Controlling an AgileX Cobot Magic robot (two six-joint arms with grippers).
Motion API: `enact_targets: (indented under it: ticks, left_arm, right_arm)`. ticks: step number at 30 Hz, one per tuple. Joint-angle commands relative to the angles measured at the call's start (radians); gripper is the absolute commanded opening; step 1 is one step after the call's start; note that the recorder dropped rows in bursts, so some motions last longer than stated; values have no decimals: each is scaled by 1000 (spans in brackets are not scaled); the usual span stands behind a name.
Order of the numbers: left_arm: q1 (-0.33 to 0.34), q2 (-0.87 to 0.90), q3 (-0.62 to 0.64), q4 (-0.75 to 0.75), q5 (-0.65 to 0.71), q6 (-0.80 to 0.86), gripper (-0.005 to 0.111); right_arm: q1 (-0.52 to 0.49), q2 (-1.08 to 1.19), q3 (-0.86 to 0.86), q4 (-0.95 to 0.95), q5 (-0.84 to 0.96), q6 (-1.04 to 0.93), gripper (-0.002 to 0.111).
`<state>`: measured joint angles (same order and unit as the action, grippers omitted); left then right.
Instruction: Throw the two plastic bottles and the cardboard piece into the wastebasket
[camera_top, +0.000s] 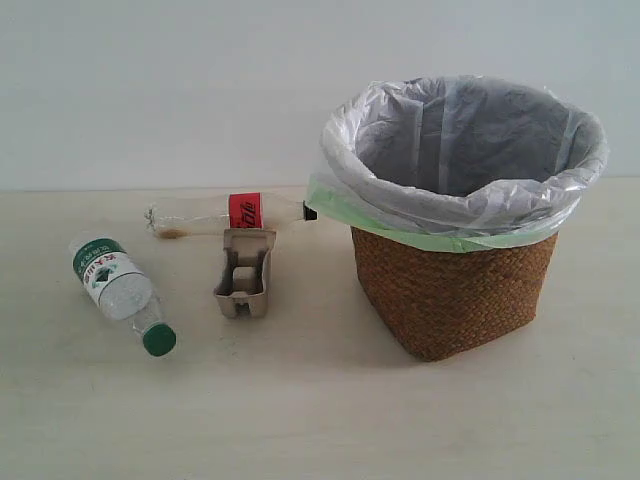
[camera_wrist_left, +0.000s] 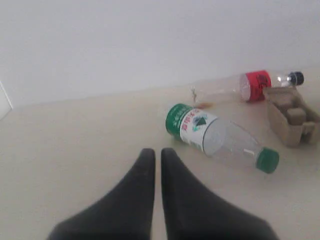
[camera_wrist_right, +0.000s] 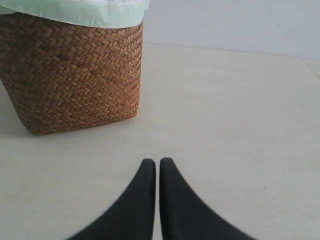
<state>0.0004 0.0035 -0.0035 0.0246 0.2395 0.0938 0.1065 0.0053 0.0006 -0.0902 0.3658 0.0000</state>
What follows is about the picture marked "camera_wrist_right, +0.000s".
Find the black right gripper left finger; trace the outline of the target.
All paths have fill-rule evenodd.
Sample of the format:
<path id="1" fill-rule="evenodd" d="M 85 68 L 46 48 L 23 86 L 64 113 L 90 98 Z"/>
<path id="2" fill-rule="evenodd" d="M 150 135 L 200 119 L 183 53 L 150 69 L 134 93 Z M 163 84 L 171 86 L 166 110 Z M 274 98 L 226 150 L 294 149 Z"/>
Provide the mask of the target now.
<path id="1" fill-rule="evenodd" d="M 121 196 L 71 240 L 151 240 L 156 198 L 156 164 L 142 160 Z"/>

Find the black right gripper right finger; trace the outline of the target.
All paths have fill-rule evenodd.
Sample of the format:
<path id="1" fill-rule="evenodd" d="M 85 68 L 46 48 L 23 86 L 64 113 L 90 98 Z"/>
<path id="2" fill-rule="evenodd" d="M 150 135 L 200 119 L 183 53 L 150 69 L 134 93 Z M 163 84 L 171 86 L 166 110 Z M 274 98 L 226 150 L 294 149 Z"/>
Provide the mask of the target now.
<path id="1" fill-rule="evenodd" d="M 192 190 L 172 158 L 159 165 L 159 212 L 164 240 L 252 240 Z"/>

